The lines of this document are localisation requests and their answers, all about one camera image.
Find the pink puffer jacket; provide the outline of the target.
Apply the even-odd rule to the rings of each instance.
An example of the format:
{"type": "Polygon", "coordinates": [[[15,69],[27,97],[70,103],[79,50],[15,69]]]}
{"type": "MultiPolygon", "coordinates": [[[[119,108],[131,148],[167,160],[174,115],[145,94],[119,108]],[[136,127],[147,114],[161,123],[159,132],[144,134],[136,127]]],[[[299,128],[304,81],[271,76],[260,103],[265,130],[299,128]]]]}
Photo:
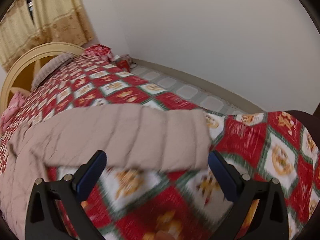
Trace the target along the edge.
{"type": "Polygon", "coordinates": [[[135,103],[78,107],[22,123],[5,145],[1,211],[24,239],[27,205],[47,166],[80,166],[102,150],[110,166],[157,171],[207,167],[211,138],[200,109],[161,111],[135,103]]]}

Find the red teddy bear bedspread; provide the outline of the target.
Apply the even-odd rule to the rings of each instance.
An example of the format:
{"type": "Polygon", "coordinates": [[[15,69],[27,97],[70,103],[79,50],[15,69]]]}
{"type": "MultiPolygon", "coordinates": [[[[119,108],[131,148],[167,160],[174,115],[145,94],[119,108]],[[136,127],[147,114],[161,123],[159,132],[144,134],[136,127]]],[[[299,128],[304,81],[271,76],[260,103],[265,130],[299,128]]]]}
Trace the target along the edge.
{"type": "MultiPolygon", "coordinates": [[[[81,55],[27,98],[3,133],[5,145],[27,122],[48,120],[66,110],[135,103],[171,110],[200,109],[206,115],[211,146],[241,174],[258,181],[279,180],[289,221],[289,239],[319,230],[319,120],[277,111],[225,115],[176,94],[106,61],[81,55]]],[[[47,166],[45,181],[75,173],[79,166],[47,166]]],[[[157,171],[110,166],[84,201],[83,208],[104,239],[154,239],[166,231],[176,239],[208,239],[232,210],[207,166],[204,169],[157,171]]]]}

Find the pink folded blanket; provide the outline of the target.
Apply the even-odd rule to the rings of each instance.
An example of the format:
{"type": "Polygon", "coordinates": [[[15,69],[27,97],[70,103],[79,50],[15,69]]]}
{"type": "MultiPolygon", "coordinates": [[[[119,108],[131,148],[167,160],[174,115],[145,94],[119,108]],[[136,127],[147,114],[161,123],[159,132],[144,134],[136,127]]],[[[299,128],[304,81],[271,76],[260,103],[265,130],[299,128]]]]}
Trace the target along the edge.
{"type": "Polygon", "coordinates": [[[12,123],[15,115],[26,101],[26,96],[17,92],[12,97],[8,107],[1,115],[1,134],[3,134],[12,123]]]}

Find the cream wooden headboard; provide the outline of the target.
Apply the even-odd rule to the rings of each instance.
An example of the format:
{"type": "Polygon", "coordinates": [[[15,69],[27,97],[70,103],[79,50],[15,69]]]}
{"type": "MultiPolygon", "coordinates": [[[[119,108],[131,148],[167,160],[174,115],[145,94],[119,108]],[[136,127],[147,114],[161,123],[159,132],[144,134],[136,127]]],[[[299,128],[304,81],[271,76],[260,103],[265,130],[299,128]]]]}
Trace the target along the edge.
{"type": "Polygon", "coordinates": [[[7,108],[16,92],[28,96],[35,75],[44,64],[62,53],[79,56],[84,48],[71,43],[50,42],[37,46],[23,54],[7,73],[1,90],[1,112],[7,108]]]}

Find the striped grey pillow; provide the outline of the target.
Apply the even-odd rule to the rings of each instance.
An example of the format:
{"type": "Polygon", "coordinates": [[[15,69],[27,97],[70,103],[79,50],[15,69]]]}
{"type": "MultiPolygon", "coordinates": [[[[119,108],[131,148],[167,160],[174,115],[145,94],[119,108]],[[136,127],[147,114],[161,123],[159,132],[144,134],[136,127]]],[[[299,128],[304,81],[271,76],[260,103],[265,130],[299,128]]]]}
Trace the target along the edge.
{"type": "Polygon", "coordinates": [[[31,84],[31,91],[34,91],[43,81],[48,78],[58,68],[69,64],[75,56],[72,53],[63,53],[47,62],[35,75],[31,84]]]}

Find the red box on floor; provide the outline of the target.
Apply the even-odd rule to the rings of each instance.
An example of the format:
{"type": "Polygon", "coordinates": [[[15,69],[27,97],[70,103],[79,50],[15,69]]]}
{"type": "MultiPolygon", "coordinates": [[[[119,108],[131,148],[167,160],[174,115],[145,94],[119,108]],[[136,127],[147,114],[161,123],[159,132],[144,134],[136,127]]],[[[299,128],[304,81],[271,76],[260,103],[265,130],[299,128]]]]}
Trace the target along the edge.
{"type": "Polygon", "coordinates": [[[119,58],[115,61],[115,63],[118,68],[130,72],[130,64],[126,59],[119,58]]]}

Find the red floral cloth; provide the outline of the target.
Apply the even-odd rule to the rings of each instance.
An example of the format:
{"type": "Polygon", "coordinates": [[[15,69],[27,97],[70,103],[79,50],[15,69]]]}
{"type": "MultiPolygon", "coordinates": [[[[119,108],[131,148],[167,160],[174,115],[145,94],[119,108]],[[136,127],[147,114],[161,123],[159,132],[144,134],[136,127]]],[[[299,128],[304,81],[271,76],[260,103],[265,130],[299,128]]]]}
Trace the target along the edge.
{"type": "Polygon", "coordinates": [[[85,54],[87,56],[98,57],[108,62],[111,62],[114,57],[111,48],[102,44],[95,44],[86,48],[85,54]]]}

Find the beige curtain behind headboard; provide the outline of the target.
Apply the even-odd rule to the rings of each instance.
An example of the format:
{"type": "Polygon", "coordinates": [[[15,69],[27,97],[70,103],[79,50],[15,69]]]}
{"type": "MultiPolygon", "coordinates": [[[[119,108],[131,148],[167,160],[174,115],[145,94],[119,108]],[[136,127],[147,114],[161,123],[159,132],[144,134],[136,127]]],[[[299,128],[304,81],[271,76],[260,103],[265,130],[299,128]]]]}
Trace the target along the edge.
{"type": "Polygon", "coordinates": [[[32,48],[49,42],[81,46],[94,38],[81,0],[15,0],[1,19],[1,67],[8,72],[32,48]]]}

